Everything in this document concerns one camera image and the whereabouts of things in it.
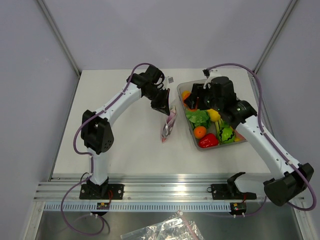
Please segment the clear dotted zip bag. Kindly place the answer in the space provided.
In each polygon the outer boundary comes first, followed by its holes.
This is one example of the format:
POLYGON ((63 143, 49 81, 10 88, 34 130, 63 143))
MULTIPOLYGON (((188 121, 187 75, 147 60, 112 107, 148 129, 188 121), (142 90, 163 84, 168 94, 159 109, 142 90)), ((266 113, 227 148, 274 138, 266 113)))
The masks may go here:
POLYGON ((177 116, 177 105, 179 101, 175 98, 172 102, 169 103, 169 116, 165 116, 162 121, 161 131, 160 131, 160 140, 164 143, 171 135, 177 116))

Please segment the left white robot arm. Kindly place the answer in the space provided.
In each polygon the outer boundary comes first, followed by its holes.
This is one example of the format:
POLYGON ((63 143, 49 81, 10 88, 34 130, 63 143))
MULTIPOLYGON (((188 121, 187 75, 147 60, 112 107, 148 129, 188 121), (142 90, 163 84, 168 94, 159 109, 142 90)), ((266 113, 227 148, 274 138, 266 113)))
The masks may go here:
POLYGON ((169 115, 169 93, 164 88, 164 73, 150 63, 140 63, 133 68, 125 86, 109 102, 95 111, 86 110, 82 115, 80 134, 85 155, 90 156, 90 173, 86 184, 97 199, 108 194, 108 170, 105 153, 114 143, 112 126, 118 117, 142 97, 150 100, 150 107, 169 115))

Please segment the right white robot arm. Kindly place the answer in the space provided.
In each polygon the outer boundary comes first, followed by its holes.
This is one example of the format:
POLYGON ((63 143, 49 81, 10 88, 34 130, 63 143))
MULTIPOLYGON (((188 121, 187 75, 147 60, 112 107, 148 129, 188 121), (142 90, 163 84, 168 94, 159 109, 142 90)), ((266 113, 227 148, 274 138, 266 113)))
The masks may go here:
POLYGON ((246 100, 240 100, 233 82, 226 76, 209 77, 205 82, 195 81, 190 95, 184 99, 190 109, 217 111, 227 124, 241 134, 267 165, 273 177, 263 180, 263 191, 269 200, 281 207, 309 189, 314 168, 301 164, 291 156, 263 126, 259 113, 246 100))

